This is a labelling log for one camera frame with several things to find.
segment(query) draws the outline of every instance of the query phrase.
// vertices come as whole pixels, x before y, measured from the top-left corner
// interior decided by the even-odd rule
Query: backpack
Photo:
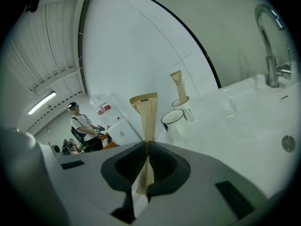
[[[79,141],[79,143],[85,143],[84,137],[86,134],[84,133],[80,133],[78,132],[73,126],[71,126],[71,133],[74,135],[74,137]]]

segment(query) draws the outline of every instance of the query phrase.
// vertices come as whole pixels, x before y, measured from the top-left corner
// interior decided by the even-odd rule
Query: black pants
[[[95,151],[100,151],[103,149],[103,143],[101,139],[98,138],[93,138],[91,140],[85,141],[85,143],[88,145],[88,147],[85,148],[85,152],[95,152]]]

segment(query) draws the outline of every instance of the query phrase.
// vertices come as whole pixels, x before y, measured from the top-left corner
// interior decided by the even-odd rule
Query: sink basin
[[[287,185],[300,157],[301,83],[279,82],[273,89],[259,74],[192,98],[189,142],[171,141],[166,132],[158,141],[221,160],[270,198]],[[282,147],[286,135],[294,138],[292,152]]]

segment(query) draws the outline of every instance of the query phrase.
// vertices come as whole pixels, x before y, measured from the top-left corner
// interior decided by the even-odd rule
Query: sink drain
[[[282,138],[282,147],[287,152],[292,152],[295,149],[295,141],[291,136],[285,136]]]

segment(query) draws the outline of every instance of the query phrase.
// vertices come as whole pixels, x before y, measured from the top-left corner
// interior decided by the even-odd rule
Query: ceiling
[[[79,60],[79,21],[84,0],[40,0],[23,12],[8,34],[6,65],[32,94],[18,127],[36,134],[84,95]],[[56,96],[32,115],[28,111],[50,92]]]

